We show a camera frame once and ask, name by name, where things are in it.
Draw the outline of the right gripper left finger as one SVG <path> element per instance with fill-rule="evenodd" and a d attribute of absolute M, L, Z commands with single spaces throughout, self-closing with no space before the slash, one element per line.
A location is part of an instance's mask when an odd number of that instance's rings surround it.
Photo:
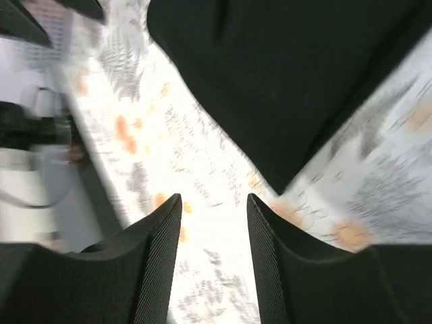
<path fill-rule="evenodd" d="M 1 322 L 165 323 L 181 219 L 174 194 L 82 252 L 2 244 Z"/>

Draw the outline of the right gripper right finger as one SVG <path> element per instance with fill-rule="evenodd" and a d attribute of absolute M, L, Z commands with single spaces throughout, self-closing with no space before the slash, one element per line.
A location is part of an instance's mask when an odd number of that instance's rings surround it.
<path fill-rule="evenodd" d="M 431 322 L 429 245 L 348 252 L 285 221 L 254 194 L 247 220 L 262 323 Z"/>

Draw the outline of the black t shirt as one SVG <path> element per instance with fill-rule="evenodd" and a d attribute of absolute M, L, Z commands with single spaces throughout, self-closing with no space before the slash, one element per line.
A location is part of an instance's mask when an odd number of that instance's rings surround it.
<path fill-rule="evenodd" d="M 151 1 L 150 36 L 282 194 L 431 28 L 430 1 Z"/>

